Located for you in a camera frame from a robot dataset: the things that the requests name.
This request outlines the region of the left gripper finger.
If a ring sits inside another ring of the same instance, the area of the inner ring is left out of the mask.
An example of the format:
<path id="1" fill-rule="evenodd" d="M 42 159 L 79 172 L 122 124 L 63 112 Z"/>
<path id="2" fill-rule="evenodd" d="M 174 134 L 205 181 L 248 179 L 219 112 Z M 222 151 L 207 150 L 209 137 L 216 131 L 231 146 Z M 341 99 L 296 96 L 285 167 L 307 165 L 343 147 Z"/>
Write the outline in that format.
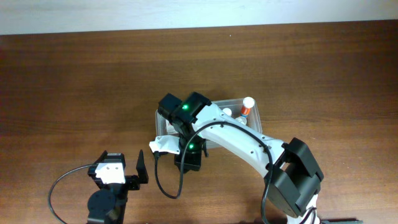
<path id="1" fill-rule="evenodd" d="M 139 156 L 136 164 L 137 176 L 139 178 L 139 182 L 141 184 L 147 184 L 149 182 L 149 176 L 147 173 L 145 161 L 144 161 L 144 152 L 143 150 L 139 151 Z"/>
<path id="2" fill-rule="evenodd" d="M 99 163 L 103 162 L 103 160 L 107 156 L 107 154 L 108 154 L 107 151 L 103 151 L 103 153 L 99 156 L 99 158 L 97 160 L 95 160 L 95 164 L 99 164 Z"/>

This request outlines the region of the dark bottle white cap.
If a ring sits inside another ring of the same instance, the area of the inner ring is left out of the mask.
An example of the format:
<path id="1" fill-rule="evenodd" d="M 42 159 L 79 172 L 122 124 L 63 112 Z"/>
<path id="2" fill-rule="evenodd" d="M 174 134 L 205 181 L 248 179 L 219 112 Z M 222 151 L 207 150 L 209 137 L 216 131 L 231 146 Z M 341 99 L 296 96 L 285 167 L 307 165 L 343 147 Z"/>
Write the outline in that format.
<path id="1" fill-rule="evenodd" d="M 228 116 L 232 116 L 232 111 L 229 108 L 223 108 L 223 113 L 225 113 Z"/>

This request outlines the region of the white Calamine lotion bottle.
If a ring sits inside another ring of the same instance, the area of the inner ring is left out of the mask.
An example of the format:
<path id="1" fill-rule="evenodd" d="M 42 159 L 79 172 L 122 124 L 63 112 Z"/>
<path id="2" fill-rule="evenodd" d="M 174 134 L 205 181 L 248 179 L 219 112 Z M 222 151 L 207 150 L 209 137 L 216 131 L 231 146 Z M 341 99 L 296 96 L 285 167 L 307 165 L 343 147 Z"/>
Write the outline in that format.
<path id="1" fill-rule="evenodd" d="M 248 123 L 246 117 L 244 117 L 244 116 L 239 116 L 239 117 L 237 117 L 237 118 L 236 118 L 236 121 L 240 122 L 240 123 L 243 124 L 243 125 L 247 125 L 247 123 Z"/>

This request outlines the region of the clear plastic container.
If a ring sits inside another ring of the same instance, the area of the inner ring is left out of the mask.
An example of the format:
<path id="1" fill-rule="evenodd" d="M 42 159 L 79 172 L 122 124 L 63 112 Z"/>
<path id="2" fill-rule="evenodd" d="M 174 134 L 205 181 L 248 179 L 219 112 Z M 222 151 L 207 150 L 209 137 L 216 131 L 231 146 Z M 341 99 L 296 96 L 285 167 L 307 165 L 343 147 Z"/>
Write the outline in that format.
<path id="1" fill-rule="evenodd" d="M 212 101 L 212 103 L 216 104 L 221 110 L 223 108 L 229 108 L 232 111 L 232 118 L 237 118 L 241 115 L 241 107 L 243 105 L 243 99 L 238 98 L 238 99 L 230 99 L 230 100 L 218 100 L 218 101 Z M 251 109 L 250 114 L 246 117 L 248 123 L 246 126 L 249 128 L 262 133 L 262 124 L 261 124 L 261 119 L 259 116 L 259 111 L 257 108 L 257 104 L 254 105 L 254 107 Z M 165 126 L 165 121 L 167 121 L 165 118 L 163 118 L 158 111 L 155 111 L 155 129 L 156 129 L 156 136 L 164 136 L 164 135 L 172 135 L 172 136 L 178 136 L 178 132 L 175 131 L 175 134 L 168 134 L 166 131 L 166 126 Z M 220 147 L 219 144 L 207 140 L 206 141 L 206 148 L 207 149 L 213 149 L 216 147 Z"/>

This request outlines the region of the orange tube white cap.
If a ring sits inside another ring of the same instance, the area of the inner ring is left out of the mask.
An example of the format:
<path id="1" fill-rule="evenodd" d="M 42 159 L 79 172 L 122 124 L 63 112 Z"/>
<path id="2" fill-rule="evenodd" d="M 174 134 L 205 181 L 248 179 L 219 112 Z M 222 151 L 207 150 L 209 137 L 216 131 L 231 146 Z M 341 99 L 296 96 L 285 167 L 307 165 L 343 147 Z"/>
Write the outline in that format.
<path id="1" fill-rule="evenodd" d="M 243 105 L 240 111 L 241 116 L 247 117 L 250 114 L 251 109 L 254 107 L 255 103 L 256 103 L 255 100 L 250 96 L 245 97 L 243 99 Z"/>

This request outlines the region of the white Panadol box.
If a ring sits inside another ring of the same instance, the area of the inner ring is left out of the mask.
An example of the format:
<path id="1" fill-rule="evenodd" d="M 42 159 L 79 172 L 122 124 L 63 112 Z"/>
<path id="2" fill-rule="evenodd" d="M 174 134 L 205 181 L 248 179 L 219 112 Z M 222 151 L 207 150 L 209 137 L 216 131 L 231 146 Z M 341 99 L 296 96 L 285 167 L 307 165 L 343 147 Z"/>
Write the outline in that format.
<path id="1" fill-rule="evenodd" d="M 175 134 L 174 127 L 168 121 L 165 121 L 165 126 L 168 134 Z"/>

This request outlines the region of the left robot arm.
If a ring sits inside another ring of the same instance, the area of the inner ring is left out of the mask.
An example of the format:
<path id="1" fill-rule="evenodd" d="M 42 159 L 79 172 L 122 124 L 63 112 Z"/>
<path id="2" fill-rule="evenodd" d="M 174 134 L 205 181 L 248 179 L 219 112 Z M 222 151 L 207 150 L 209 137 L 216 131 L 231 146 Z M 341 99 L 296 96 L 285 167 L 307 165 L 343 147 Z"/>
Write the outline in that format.
<path id="1" fill-rule="evenodd" d="M 99 190 L 88 199 L 88 223 L 122 224 L 128 201 L 128 193 L 137 191 L 149 182 L 144 153 L 139 152 L 136 175 L 126 175 L 125 156 L 122 153 L 104 151 L 88 168 L 88 175 Z"/>

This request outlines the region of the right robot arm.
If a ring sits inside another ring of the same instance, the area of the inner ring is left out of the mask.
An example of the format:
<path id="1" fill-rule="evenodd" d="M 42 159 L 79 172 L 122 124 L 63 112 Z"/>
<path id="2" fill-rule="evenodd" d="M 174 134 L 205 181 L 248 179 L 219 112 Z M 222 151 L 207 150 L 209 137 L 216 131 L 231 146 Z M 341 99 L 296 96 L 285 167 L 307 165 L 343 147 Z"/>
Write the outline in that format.
<path id="1" fill-rule="evenodd" d="M 283 142 L 263 135 L 228 116 L 197 92 L 185 101 L 169 93 L 159 101 L 157 112 L 178 134 L 157 136 L 150 142 L 156 159 L 171 153 L 181 173 L 199 170 L 206 141 L 213 141 L 247 162 L 263 178 L 261 218 L 264 223 L 268 222 L 268 200 L 286 214 L 288 223 L 321 222 L 317 199 L 324 175 L 303 141 L 293 138 Z"/>

